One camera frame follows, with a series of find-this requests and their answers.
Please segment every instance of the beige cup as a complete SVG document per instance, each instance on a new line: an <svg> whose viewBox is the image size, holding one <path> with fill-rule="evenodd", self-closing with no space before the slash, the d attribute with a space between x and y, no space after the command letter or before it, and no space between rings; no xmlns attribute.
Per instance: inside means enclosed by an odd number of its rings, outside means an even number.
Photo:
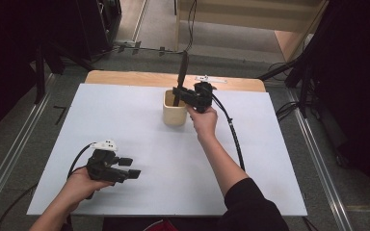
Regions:
<svg viewBox="0 0 370 231"><path fill-rule="evenodd" d="M178 107L174 107L174 99L175 95L173 95L172 90L165 91L163 108L164 123L172 126L180 126L186 121L187 111L185 103L182 100L179 101Z"/></svg>

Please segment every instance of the white tabletop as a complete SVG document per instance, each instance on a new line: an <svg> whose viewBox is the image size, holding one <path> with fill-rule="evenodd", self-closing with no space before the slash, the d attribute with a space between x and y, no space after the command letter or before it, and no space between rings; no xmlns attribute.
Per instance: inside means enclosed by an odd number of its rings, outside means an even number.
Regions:
<svg viewBox="0 0 370 231"><path fill-rule="evenodd" d="M220 216L226 208L192 120L170 127L162 120L167 88L82 84L40 179L28 215L41 215L66 181L79 151L112 139L116 154L134 160L141 175L96 192L74 212L96 216ZM284 216L306 216L297 179L268 93L216 90L241 145L248 175ZM238 163L225 115L216 105L217 137ZM77 167L93 154L88 149Z"/></svg>

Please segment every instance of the gray carpet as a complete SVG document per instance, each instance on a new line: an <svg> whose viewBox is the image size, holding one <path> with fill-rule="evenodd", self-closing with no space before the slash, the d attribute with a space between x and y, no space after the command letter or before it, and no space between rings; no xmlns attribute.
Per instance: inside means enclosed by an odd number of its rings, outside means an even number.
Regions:
<svg viewBox="0 0 370 231"><path fill-rule="evenodd" d="M112 53L93 64L105 70L135 70L149 72L177 73L181 56L167 54L162 57L153 51L140 51L131 55L131 51ZM189 74L208 74L254 78L267 71L270 64L243 62L221 58L191 56ZM62 123L56 125L61 111L54 106L69 107L78 85L85 81L87 71L77 65L68 66L63 75L56 76L56 84L49 101L40 117L36 128L26 143L11 177L0 194L0 217L20 194L38 182ZM276 80L266 83L275 110L288 102L286 89ZM0 123L0 163L7 154L17 132L29 114L35 97L35 90L27 93L15 108ZM354 169L344 169L335 164L333 148L326 137L321 123L309 119L313 131L328 163L333 179L346 205L370 205L370 181ZM308 219L318 230L338 230L330 205L325 196L314 164L308 154L302 131L294 115L280 123L287 149L297 174L297 179L304 194L304 203L308 210ZM36 218L26 216L31 195L20 200L3 222L1 230L27 230ZM355 230L370 230L370 213L349 212ZM302 218L285 218L291 230L308 230ZM75 230L101 230L102 218L73 218Z"/></svg>

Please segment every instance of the table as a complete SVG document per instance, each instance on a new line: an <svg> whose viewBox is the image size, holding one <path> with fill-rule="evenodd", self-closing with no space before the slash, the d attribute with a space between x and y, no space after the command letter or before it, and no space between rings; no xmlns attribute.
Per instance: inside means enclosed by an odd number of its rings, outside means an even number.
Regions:
<svg viewBox="0 0 370 231"><path fill-rule="evenodd" d="M194 0L177 1L176 50L179 22L188 20L193 3ZM315 32L328 3L328 0L198 0L195 21L275 30L281 52L288 62L308 34Z"/></svg>
<svg viewBox="0 0 370 231"><path fill-rule="evenodd" d="M221 216L226 210L223 196L191 119L179 127L167 126L162 121L163 93L176 85L176 76L90 72L75 95L28 215L41 214L56 196L80 149L91 141L112 138L119 147L117 155L132 158L131 168L142 173L136 180L96 192L92 200L80 204L75 215ZM302 195L263 83L216 78L227 80L227 84L214 84L218 89L215 94L234 118L247 173L284 216L305 216ZM187 76L184 87L195 82L193 76ZM247 102L237 100L247 97L251 97L248 108ZM241 108L246 108L246 112L238 114ZM217 137L237 162L233 138L223 115L219 115ZM92 153L86 151L77 166L83 166Z"/></svg>

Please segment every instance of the forearm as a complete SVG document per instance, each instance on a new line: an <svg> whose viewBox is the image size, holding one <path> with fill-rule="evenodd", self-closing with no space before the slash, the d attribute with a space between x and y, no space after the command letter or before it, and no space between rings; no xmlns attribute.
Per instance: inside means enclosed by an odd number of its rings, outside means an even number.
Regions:
<svg viewBox="0 0 370 231"><path fill-rule="evenodd" d="M55 199L33 224L30 231L59 231L70 211L69 206Z"/></svg>
<svg viewBox="0 0 370 231"><path fill-rule="evenodd" d="M227 154L216 137L198 137L198 140L202 145L224 196L233 185L249 177Z"/></svg>

